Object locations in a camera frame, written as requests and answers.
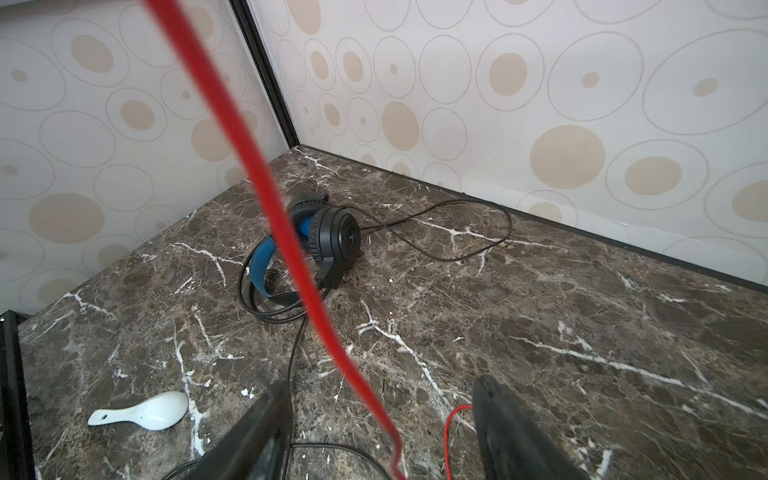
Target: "ceramic spoon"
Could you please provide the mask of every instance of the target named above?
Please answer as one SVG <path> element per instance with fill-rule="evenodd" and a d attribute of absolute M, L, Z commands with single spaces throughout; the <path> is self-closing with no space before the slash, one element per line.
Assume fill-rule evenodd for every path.
<path fill-rule="evenodd" d="M 163 430 L 181 420 L 188 407 L 189 399 L 184 393 L 165 392 L 127 409 L 96 410 L 88 419 L 88 424 L 133 422 L 147 430 Z"/>

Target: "wallpaper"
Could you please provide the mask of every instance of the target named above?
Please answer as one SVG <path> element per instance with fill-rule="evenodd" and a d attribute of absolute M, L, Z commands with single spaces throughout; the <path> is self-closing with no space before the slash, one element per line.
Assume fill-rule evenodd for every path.
<path fill-rule="evenodd" d="M 766 282 L 768 2 L 250 1 L 304 144 Z"/>
<path fill-rule="evenodd" d="M 229 4 L 185 7 L 276 157 L 285 140 Z M 0 10 L 0 311 L 37 312 L 242 178 L 143 5 Z"/>

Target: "red wire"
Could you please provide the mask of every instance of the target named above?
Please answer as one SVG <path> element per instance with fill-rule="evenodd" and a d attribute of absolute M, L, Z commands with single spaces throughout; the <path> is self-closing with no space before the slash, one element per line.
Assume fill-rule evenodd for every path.
<path fill-rule="evenodd" d="M 405 480 L 406 477 L 398 470 L 402 454 L 400 434 L 366 379 L 346 355 L 328 319 L 310 270 L 304 263 L 296 232 L 283 209 L 274 179 L 256 141 L 251 137 L 232 97 L 203 50 L 199 38 L 177 0 L 146 0 L 146 3 L 162 29 L 165 30 L 166 36 L 174 45 L 187 71 L 194 78 L 230 143 L 235 147 L 240 162 L 253 181 L 256 195 L 270 222 L 272 236 L 283 253 L 283 259 L 296 283 L 307 314 L 317 329 L 317 334 L 341 373 L 364 401 L 382 429 L 392 438 L 394 448 L 389 459 L 389 469 L 398 480 Z"/>
<path fill-rule="evenodd" d="M 461 410 L 472 410 L 471 405 L 460 405 L 453 409 L 453 412 L 451 412 L 450 415 L 448 415 L 448 419 L 445 420 L 445 430 L 442 431 L 442 446 L 443 450 L 445 450 L 445 474 L 448 476 L 448 480 L 451 479 L 451 465 L 448 463 L 448 430 L 451 427 L 451 419 L 453 418 L 453 415 L 455 415 L 457 412 Z"/>

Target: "black headphones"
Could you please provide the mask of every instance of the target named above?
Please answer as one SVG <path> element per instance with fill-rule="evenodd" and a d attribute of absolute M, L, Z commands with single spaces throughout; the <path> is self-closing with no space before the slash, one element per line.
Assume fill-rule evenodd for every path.
<path fill-rule="evenodd" d="M 326 289 L 327 294 L 327 290 L 339 286 L 344 273 L 352 266 L 360 252 L 360 227 L 357 220 L 343 208 L 334 207 L 328 201 L 328 196 L 322 194 L 299 195 L 291 201 L 287 213 L 302 248 L 319 264 L 315 281 L 319 288 Z M 276 249 L 277 245 L 272 237 L 266 237 L 253 249 L 243 264 L 249 265 L 253 287 L 269 300 L 286 307 L 273 312 L 258 312 L 253 302 L 253 287 L 249 286 L 248 297 L 254 305 L 243 306 L 257 315 L 285 313 L 300 305 L 297 292 L 275 294 L 266 288 L 266 269 Z"/>

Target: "brown marble surface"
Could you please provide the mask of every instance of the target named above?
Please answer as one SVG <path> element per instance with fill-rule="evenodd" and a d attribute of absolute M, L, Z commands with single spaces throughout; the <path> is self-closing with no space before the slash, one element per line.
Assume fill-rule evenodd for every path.
<path fill-rule="evenodd" d="M 286 199 L 322 190 L 382 218 L 449 197 L 308 148 L 273 169 Z M 768 296 L 514 222 L 512 240 L 460 263 L 366 234 L 326 300 L 403 434 L 409 477 L 445 477 L 445 417 L 491 373 L 592 478 L 765 478 Z M 242 182 L 22 324 L 40 479 L 160 478 L 212 449 L 285 375 L 298 325 L 265 325 L 235 298 L 265 227 Z M 462 205 L 399 228 L 448 256 L 501 236 L 505 218 Z M 386 464 L 388 439 L 311 328 L 293 378 L 297 441 L 356 445 Z M 194 407 L 168 430 L 86 425 L 97 408 L 171 389 Z M 471 415 L 452 437 L 455 478 L 482 478 Z M 295 450 L 291 465 L 294 479 L 376 478 L 343 452 Z"/>

